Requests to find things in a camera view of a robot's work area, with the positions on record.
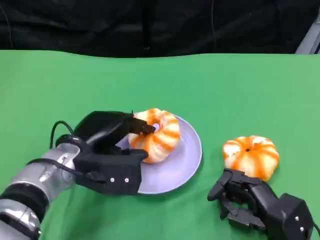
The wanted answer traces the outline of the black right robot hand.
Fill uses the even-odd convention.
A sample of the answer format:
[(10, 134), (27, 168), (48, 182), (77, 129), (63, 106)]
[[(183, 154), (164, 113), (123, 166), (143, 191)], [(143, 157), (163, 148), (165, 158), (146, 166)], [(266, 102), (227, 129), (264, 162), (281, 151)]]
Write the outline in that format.
[(265, 181), (230, 168), (223, 169), (207, 195), (209, 202), (219, 202), (221, 220), (228, 219), (231, 226), (239, 229), (258, 230), (269, 240), (276, 237), (267, 223), (268, 210), (278, 199)]

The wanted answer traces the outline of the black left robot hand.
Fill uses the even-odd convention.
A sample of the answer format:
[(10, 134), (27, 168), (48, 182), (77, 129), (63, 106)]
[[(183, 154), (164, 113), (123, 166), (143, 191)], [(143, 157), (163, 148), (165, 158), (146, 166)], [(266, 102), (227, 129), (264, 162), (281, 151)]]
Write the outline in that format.
[(74, 129), (74, 135), (85, 141), (96, 154), (123, 153), (116, 144), (128, 134), (148, 135), (156, 128), (134, 114), (121, 111), (93, 111)]

